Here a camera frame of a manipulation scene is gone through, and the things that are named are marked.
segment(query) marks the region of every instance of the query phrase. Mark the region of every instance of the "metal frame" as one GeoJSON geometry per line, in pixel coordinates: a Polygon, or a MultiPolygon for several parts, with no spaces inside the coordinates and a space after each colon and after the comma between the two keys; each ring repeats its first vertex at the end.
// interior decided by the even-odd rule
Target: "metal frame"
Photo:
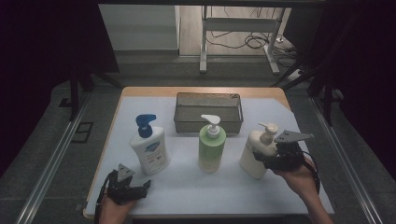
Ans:
{"type": "Polygon", "coordinates": [[[267,56],[268,62],[271,65],[273,74],[278,75],[280,73],[277,67],[276,60],[272,55],[276,36],[279,32],[280,25],[282,23],[283,15],[285,14],[285,8],[282,7],[279,15],[276,19],[260,19],[260,18],[213,18],[207,17],[207,6],[204,6],[204,12],[202,17],[202,43],[201,43],[201,57],[199,63],[199,71],[206,73],[206,32],[207,31],[231,31],[231,32],[263,32],[272,33],[270,37],[270,43],[264,46],[265,55],[267,56]]]}

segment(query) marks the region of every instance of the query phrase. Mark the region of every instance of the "white bottle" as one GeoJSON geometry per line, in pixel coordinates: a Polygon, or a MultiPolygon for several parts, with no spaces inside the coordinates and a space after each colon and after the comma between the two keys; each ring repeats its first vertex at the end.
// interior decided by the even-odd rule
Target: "white bottle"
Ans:
{"type": "Polygon", "coordinates": [[[145,175],[154,175],[169,164],[163,128],[149,125],[156,118],[155,115],[148,114],[137,116],[138,133],[129,142],[145,175]]]}
{"type": "Polygon", "coordinates": [[[254,159],[253,151],[259,152],[264,156],[273,157],[277,155],[276,143],[274,142],[274,135],[278,131],[278,127],[274,123],[264,124],[259,123],[265,127],[263,131],[252,131],[245,145],[239,164],[256,179],[261,179],[267,169],[265,169],[262,161],[254,159]]]}

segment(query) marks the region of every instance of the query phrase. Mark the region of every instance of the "bottle label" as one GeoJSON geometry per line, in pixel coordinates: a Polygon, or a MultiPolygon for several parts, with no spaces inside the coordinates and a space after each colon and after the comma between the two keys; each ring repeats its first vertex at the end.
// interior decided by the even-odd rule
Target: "bottle label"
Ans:
{"type": "Polygon", "coordinates": [[[146,147],[146,158],[149,164],[149,170],[155,172],[162,169],[167,163],[166,149],[160,142],[155,142],[146,147]]]}
{"type": "Polygon", "coordinates": [[[160,142],[155,142],[146,147],[146,152],[153,152],[160,145],[160,142]]]}

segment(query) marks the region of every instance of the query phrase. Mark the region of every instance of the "lotion bottle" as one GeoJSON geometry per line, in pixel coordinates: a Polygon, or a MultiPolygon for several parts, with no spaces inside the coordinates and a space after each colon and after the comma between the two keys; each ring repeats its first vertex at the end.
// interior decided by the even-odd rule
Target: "lotion bottle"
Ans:
{"type": "Polygon", "coordinates": [[[239,164],[245,171],[256,179],[261,179],[267,169],[265,169],[262,161],[254,159],[253,151],[260,152],[268,157],[277,155],[276,143],[274,142],[274,135],[278,131],[278,127],[274,123],[264,124],[259,123],[265,127],[265,131],[252,131],[245,145],[239,164]]]}
{"type": "Polygon", "coordinates": [[[149,125],[156,118],[155,115],[151,114],[137,116],[138,133],[129,142],[145,175],[154,175],[169,164],[163,128],[149,125]]]}
{"type": "Polygon", "coordinates": [[[198,165],[201,170],[214,173],[220,167],[226,133],[219,126],[219,116],[201,115],[201,118],[206,119],[210,124],[204,126],[199,132],[198,165]]]}

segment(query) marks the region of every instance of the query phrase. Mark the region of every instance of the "wall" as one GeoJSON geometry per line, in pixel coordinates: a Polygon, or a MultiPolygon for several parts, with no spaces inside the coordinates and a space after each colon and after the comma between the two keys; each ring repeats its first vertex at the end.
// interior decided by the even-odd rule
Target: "wall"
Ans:
{"type": "Polygon", "coordinates": [[[178,6],[99,8],[114,50],[178,49],[178,6]]]}

